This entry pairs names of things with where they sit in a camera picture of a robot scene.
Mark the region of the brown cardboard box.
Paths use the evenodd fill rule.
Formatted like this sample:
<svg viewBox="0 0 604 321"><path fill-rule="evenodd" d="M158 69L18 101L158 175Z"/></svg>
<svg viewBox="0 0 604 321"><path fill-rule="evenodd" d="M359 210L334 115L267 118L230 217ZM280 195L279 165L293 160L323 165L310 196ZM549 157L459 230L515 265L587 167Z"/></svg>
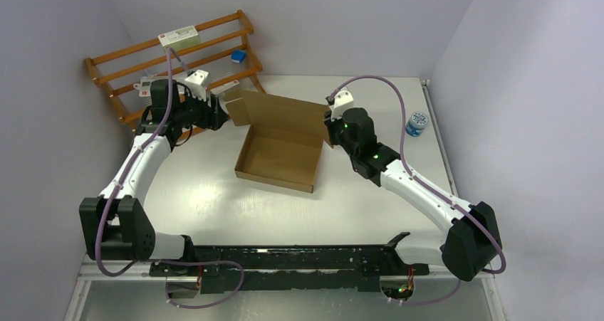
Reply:
<svg viewBox="0 0 604 321"><path fill-rule="evenodd" d="M224 97L237 127L248 132L234 171L240 179L312 193L323 145L327 105L238 90Z"/></svg>

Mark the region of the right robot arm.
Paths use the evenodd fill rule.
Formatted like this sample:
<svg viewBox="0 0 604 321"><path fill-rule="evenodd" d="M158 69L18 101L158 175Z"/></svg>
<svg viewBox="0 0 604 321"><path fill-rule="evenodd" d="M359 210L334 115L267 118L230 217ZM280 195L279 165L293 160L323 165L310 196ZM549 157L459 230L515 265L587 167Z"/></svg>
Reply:
<svg viewBox="0 0 604 321"><path fill-rule="evenodd" d="M464 282L473 280L502 251L494 210L481 201L458 199L413 169L402 155L378 142L373 120L360 107L334 118L324 114L329 142L340 146L353 171L390 191L426 216L441 232L438 236L413 236L397 241L384 256L385 267L401 274L410 265L438 265Z"/></svg>

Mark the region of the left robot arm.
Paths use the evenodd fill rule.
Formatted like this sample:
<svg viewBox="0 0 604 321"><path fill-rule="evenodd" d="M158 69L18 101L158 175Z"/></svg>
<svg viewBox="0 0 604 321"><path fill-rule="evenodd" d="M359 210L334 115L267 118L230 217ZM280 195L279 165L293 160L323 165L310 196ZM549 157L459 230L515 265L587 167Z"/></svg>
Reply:
<svg viewBox="0 0 604 321"><path fill-rule="evenodd" d="M182 144L183 131L218 130L228 115L218 97L207 93L209 76L200 70L182 80L165 77L140 84L151 104L142 114L129 154L99 195L85 198L78 208L87 254L110 277L125 270L112 272L104 261L159 261L188 275L197 266L192 239L157 232L143 204L158 169Z"/></svg>

